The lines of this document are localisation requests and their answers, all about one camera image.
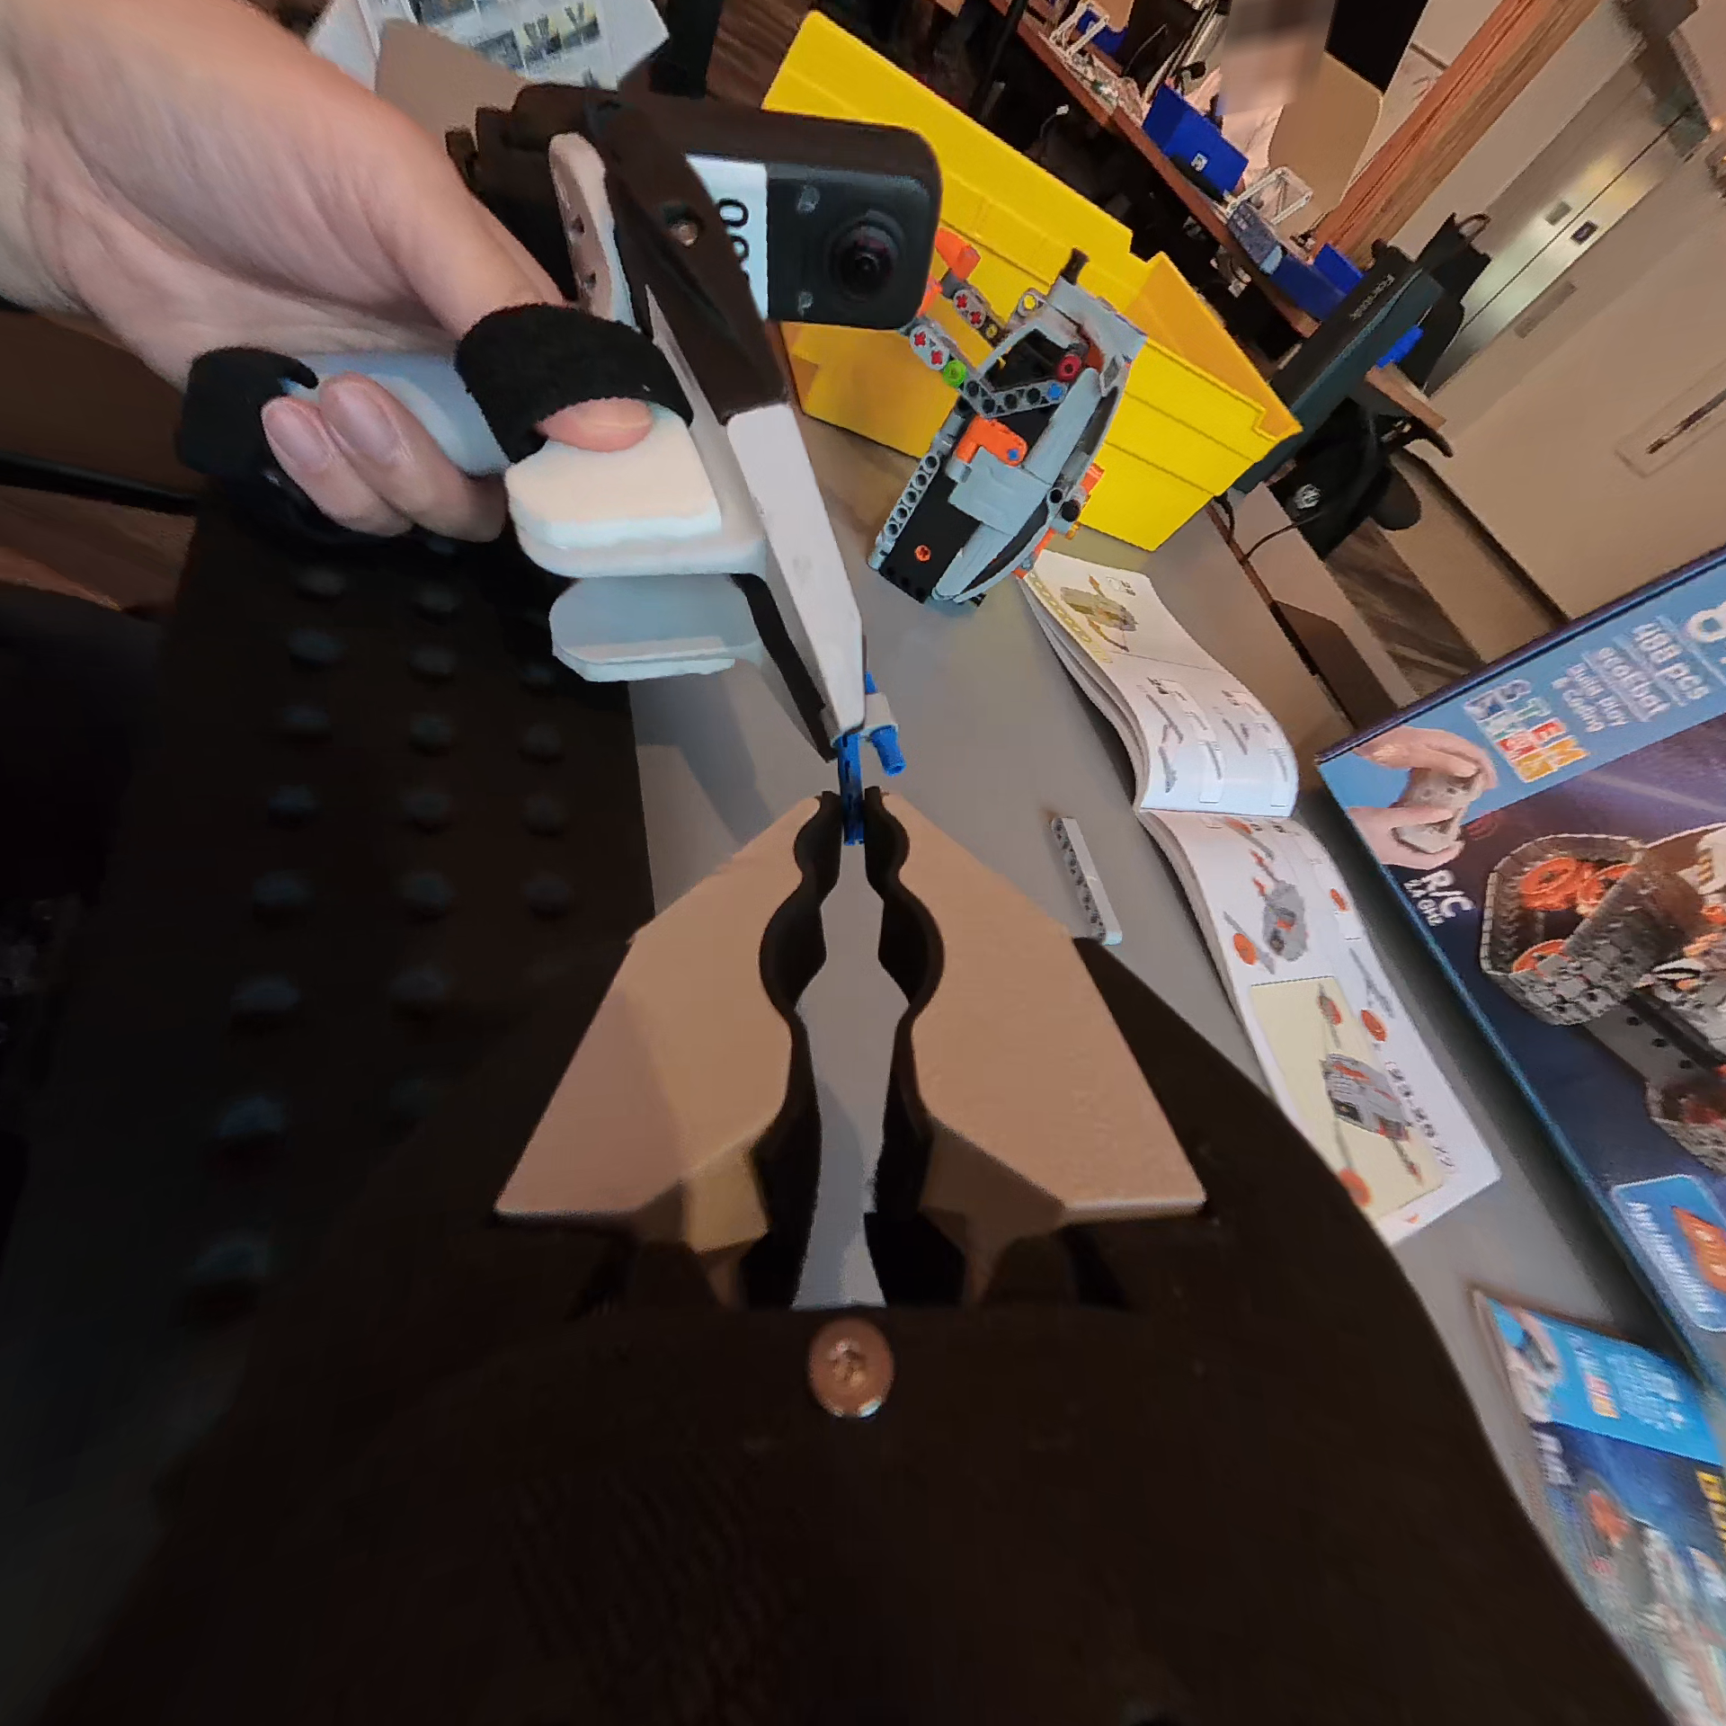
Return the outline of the grey perforated beam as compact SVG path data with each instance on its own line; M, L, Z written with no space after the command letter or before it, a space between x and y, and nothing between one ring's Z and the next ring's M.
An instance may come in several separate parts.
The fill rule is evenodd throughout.
M1087 938L1100 946L1118 946L1122 928L1077 820L1055 814L1047 830L1071 881Z

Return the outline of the grey desk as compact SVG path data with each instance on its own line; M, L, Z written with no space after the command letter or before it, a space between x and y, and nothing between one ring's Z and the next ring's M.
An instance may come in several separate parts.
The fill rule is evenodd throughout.
M1154 554L1120 550L1081 534L1077 554L1102 566L1146 570L1175 619L1254 692L1294 745L1321 749L1351 727L1335 719L1315 674L1296 664L1260 597L1207 518L1177 530ZM852 583L870 637L872 668L909 733L909 771L888 788L909 788L909 802L939 830L1014 881L1051 914L1073 903L1045 822L1073 814L1104 867L1112 903L1124 918L1120 966L1148 979L1191 1029L1175 1037L1175 1104L1201 1104L1203 1145L1219 1147L1227 1171L1248 1177L1246 1196L1296 1169L1294 1151L1248 1147L1244 1127L1262 1094L1240 1025L1191 920L1191 909L1152 840L1126 804L1130 771L1112 731L1077 692L1045 647L1020 599L992 597L963 617L915 609L860 564ZM811 759L789 721L748 670L653 686L632 698L655 897L669 899L720 861L722 853L766 828L779 802L815 786ZM1319 792L1303 794L1301 820L1364 893L1368 936L1412 1019L1491 1151L1498 1180L1443 1220L1422 1226L1394 1249L1398 1271L1388 1328L1368 1318L1372 1303L1341 1299L1329 1255L1305 1245L1276 1210L1274 1242L1286 1263L1266 1283L1266 1303L1246 1314L1232 1307L1193 1332L1185 1403L1175 1409L1171 1366L1152 1364L1146 1348L1118 1362L1108 1385L1150 1393L1154 1437L1177 1439L1181 1456L1162 1476L1140 1450L1138 1468L1154 1488L1156 1533L1132 1543L1152 1565L1150 1580L1175 1588L1175 1606L1199 1608L1201 1567L1217 1571L1217 1606L1195 1624L1223 1638L1205 1659L1205 1681L1250 1677L1262 1699L1229 1703L1197 1722L1632 1722L1627 1705L1587 1685L1581 1712L1556 1710L1550 1689L1538 1705L1489 1701L1483 1681L1463 1677L1461 1657L1437 1649L1437 1618L1414 1608L1414 1582L1455 1582L1447 1610L1483 1604L1483 1584L1510 1582L1502 1543L1475 1541L1463 1513L1483 1513L1510 1492L1520 1470L1514 1407L1504 1399L1489 1340L1469 1289L1491 1285L1498 1299L1534 1297L1546 1311L1613 1328L1638 1344L1670 1348L1650 1307L1607 1245L1579 1188L1563 1173L1544 1131L1498 1066L1496 1054L1457 1005L1449 983L1394 913L1388 889L1363 861L1345 822ZM813 1309L874 1305L880 1299L860 1222L870 1202L878 1155L894 991L876 970L872 893L860 863L846 865L829 901L829 950L836 978L811 987L811 1043L821 1072L821 1192L797 1305ZM1368 1395L1394 1368L1412 1372L1422 1395L1455 1379L1469 1395L1467 1421L1449 1429L1402 1419ZM1341 1462L1368 1466L1396 1486L1396 1500L1372 1513L1376 1555L1359 1584L1317 1557L1339 1523L1333 1494L1317 1494L1297 1454L1319 1433L1337 1439ZM1357 1705L1325 1687L1319 1701L1296 1699L1294 1612L1307 1612L1337 1657L1386 1661L1384 1685Z

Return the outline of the long wooden background table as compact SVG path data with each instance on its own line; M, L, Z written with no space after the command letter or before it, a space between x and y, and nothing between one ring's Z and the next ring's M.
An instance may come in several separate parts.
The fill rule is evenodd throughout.
M1010 32L1012 40L1020 42L1028 53L1047 71L1061 87L1063 99L1083 113L1091 122L1102 128L1110 138L1128 146L1136 158L1148 164L1158 183L1165 185L1185 221L1205 233L1221 256L1232 268L1232 274L1274 310L1274 315L1292 331L1294 339L1309 339L1319 323L1290 300L1280 286L1268 276L1250 254L1240 249L1236 237L1229 231L1225 209L1207 199L1201 187L1191 182L1187 172L1165 158L1160 148L1142 134L1140 124L1132 120L1130 111L1118 105L1102 107L1093 91L1083 83L1077 71L1049 46L1047 32L1039 20L1028 20L1024 4L992 2L992 12L1002 16L1002 32ZM1378 412L1390 412L1402 420L1418 422L1426 428L1424 436L1441 446L1439 436L1441 416L1431 402L1394 367L1376 367L1364 373L1363 381L1351 390L1364 406Z

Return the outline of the white printed carton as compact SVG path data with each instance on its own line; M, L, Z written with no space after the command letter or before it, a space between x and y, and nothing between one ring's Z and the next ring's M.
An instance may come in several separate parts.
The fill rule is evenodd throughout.
M421 26L527 81L608 91L669 40L653 2L330 2L306 42L371 89L385 24Z

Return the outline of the blue closed booklet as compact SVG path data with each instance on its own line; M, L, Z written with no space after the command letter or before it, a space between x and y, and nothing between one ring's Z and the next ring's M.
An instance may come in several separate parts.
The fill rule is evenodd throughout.
M1473 1289L1548 1543L1674 1722L1723 1720L1721 1448L1666 1356Z

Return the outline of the person's left hand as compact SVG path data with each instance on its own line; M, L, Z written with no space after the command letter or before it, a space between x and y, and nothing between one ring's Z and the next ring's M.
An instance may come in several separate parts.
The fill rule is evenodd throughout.
M561 304L442 144L247 4L3 4L1 136L3 302L170 384Z

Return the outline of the black office chair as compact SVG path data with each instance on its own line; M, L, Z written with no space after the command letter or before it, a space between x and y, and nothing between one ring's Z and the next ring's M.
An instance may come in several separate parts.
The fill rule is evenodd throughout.
M1402 532L1420 522L1420 499L1394 469L1394 457L1416 442L1441 457L1453 455L1439 432L1422 422L1345 400L1301 444L1270 493L1325 562L1363 524Z

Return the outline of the grey orange building block model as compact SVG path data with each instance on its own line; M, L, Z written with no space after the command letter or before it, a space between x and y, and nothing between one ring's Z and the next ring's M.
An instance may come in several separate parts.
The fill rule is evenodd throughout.
M970 284L978 256L935 235L939 274L899 333L955 402L876 532L868 566L898 593L976 605L1077 528L1097 455L1148 335L1079 284L1073 250L1047 290L998 315Z

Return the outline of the blue storage bin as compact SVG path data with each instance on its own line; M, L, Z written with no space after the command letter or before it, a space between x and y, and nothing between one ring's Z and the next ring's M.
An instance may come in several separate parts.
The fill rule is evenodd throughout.
M1244 172L1244 156L1219 132L1219 124L1191 107L1175 89L1158 83L1140 132L1215 201L1231 197Z
M1309 256L1282 249L1268 280L1301 314L1323 321L1359 286L1363 274L1345 254L1325 245Z

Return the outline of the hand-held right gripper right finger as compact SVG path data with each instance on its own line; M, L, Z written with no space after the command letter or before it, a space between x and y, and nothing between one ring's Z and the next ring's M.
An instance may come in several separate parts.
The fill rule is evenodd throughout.
M882 1299L976 1303L1020 1242L1201 1212L1083 942L905 798L870 790L862 826L903 997L864 1220Z

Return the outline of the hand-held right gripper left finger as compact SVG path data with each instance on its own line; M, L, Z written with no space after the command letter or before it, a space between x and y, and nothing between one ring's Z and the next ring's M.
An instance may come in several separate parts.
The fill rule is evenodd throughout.
M825 964L838 798L805 798L639 928L492 1212L687 1249L789 1307L821 1127L799 1001Z

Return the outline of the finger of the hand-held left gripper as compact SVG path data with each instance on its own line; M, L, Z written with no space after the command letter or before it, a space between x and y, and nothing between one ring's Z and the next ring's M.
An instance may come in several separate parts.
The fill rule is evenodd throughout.
M764 578L838 735L860 727L862 625L789 408L722 422L693 402L691 422L661 408L651 416L630 449L545 444L505 467L519 550L565 587L592 576Z
M588 682L704 678L748 664L815 753L834 759L831 706L760 576L576 578L549 607L549 647Z

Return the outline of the black studded panel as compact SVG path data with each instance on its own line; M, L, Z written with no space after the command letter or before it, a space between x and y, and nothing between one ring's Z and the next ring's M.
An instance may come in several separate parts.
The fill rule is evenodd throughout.
M23 1092L3 1488L149 1448L369 1169L651 909L620 686L511 544L291 550L212 509Z

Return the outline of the grey connector with blue pins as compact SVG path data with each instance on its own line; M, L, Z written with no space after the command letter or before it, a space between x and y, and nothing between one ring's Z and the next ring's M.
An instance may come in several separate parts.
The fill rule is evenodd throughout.
M868 670L864 670L864 715L860 727L832 739L832 759L842 784L860 784L860 763L866 749L872 751L884 779L896 779L905 771L907 763L890 702L886 702Z

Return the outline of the dark flat monitor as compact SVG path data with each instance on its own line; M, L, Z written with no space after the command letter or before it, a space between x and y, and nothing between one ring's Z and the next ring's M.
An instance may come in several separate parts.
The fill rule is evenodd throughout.
M1301 422L1323 420L1347 400L1388 351L1430 314L1437 284L1394 249L1270 377L1278 400Z

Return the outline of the open instruction booklet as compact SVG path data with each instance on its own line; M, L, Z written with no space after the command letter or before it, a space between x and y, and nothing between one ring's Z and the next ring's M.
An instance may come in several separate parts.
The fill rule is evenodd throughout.
M1353 889L1296 820L1270 710L1150 581L1041 550L1037 629L1132 763L1132 812L1191 909L1270 1096L1386 1244L1498 1180L1378 958Z

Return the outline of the blue toy robot box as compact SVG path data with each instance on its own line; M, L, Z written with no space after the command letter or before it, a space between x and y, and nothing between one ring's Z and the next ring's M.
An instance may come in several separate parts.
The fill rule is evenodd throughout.
M1317 775L1721 1391L1721 550Z

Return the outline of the yellow plastic bin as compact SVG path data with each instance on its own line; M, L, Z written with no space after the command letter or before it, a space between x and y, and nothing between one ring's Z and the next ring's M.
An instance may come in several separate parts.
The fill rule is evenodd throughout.
M1071 250L1079 276L1146 335L1097 463L1081 524L1156 550L1209 499L1294 436L1296 420L1165 256L1130 252L1126 227L1083 201L821 14L795 34L762 107L909 130L941 176L941 227L974 252L970 286L996 315L1043 292Z

